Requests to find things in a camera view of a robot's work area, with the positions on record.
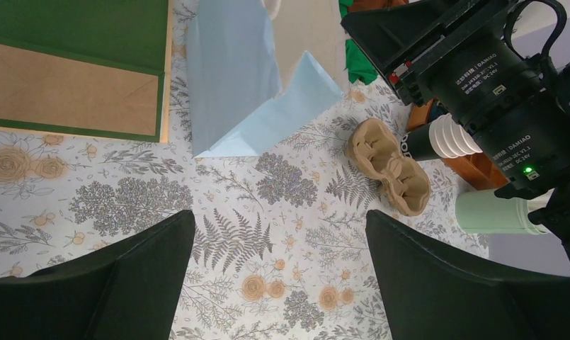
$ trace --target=light green cup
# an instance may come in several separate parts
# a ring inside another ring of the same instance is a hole
[[[528,220],[528,201],[497,198],[495,190],[470,191],[455,201],[457,223],[470,234],[546,234]]]

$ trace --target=tabletop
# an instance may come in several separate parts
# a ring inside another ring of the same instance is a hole
[[[380,79],[352,86],[259,157],[194,159],[184,47],[194,1],[178,0],[174,15],[168,144],[0,131],[0,277],[27,276],[191,209],[198,231],[171,339],[388,339],[367,210],[489,255],[485,238],[458,227],[455,197],[469,186],[441,161],[420,163],[433,193],[422,215],[404,217],[343,156],[364,119],[404,133],[410,108]]]

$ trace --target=folded blue paper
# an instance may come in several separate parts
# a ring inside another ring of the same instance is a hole
[[[343,98],[305,52],[284,94],[261,0],[200,1],[187,32],[196,157],[258,156]]]

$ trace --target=robotic arm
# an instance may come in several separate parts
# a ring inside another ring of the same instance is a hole
[[[541,53],[520,56],[511,35],[530,3],[557,15]],[[557,235],[570,259],[570,64],[549,51],[566,25],[556,0],[422,0],[348,14],[341,25],[406,104],[439,99],[508,178],[495,194],[533,199],[529,214]]]

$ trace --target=paper bag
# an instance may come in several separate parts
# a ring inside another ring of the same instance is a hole
[[[201,1],[187,31],[196,157],[257,156],[348,90],[337,0]]]

